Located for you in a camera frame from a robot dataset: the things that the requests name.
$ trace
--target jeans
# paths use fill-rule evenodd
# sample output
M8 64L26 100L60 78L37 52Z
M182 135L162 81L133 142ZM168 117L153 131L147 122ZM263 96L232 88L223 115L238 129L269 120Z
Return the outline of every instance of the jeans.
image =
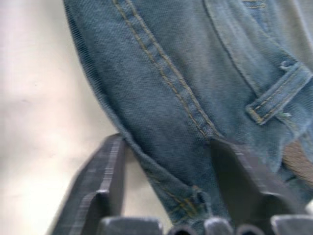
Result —
M273 36L272 5L65 0L95 96L175 225L203 233L206 218L228 218L210 158L213 137L245 143L304 203L313 196L281 165L294 140L313 162L313 73Z

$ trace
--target gray floor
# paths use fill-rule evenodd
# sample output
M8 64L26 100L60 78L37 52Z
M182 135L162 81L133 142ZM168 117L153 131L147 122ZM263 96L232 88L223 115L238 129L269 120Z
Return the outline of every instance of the gray floor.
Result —
M44 235L74 174L116 130L85 80L62 0L7 2L0 3L0 234ZM126 179L124 214L156 216L169 228L133 157Z

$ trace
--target denim fabric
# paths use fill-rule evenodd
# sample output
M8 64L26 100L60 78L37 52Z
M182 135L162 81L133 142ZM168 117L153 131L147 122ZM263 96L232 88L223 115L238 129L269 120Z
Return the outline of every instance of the denim fabric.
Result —
M65 0L86 76L173 224L228 217L210 158L236 140L303 202L281 168L300 139L313 162L313 73L274 38L265 0Z

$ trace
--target white floor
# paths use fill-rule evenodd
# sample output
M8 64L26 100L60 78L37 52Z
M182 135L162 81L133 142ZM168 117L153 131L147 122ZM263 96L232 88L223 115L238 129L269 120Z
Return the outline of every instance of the white floor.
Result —
M0 29L0 234L44 235L74 174L116 130L85 80L62 0L1 1ZM133 157L126 180L125 215L168 229Z

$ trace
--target brown fabric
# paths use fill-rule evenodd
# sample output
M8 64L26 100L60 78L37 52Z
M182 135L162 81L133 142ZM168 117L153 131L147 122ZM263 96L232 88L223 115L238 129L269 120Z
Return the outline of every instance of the brown fabric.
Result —
M309 186L313 187L313 164L305 157L299 141L286 146L283 163L299 179L306 181Z

